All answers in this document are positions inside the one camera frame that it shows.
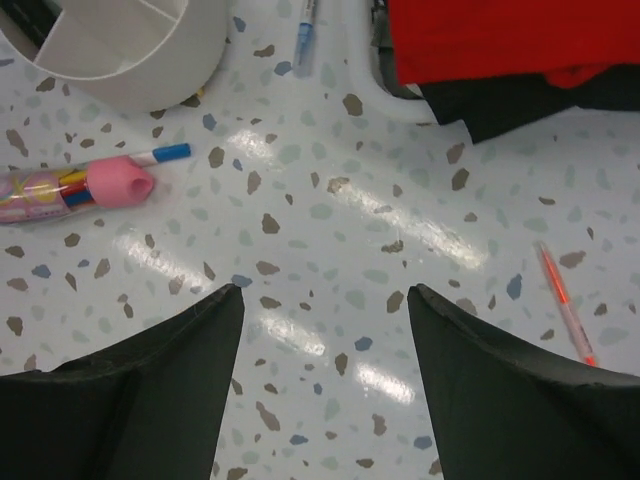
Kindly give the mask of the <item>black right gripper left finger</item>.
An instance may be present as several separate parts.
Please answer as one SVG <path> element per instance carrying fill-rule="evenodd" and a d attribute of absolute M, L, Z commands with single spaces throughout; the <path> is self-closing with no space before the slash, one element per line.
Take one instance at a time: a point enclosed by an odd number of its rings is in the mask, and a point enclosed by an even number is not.
<path fill-rule="evenodd" d="M 2 477 L 209 478 L 244 310 L 228 284 L 52 371 L 3 376 Z"/>

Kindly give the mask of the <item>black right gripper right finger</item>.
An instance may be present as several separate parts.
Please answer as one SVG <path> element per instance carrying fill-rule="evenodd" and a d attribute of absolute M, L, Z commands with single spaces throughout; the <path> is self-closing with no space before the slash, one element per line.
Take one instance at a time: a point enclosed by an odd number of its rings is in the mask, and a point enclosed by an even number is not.
<path fill-rule="evenodd" d="M 638 377 L 544 350 L 423 284 L 407 301 L 445 478 L 638 478 Z"/>

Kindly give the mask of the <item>clear blue ballpoint pen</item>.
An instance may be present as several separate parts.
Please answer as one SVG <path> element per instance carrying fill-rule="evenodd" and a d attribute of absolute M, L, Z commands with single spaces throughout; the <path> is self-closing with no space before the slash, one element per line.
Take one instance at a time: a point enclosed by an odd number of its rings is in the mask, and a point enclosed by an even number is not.
<path fill-rule="evenodd" d="M 292 72 L 297 78 L 307 78 L 312 72 L 317 7 L 317 0 L 305 0 L 302 3 L 294 58 L 291 63 Z"/>

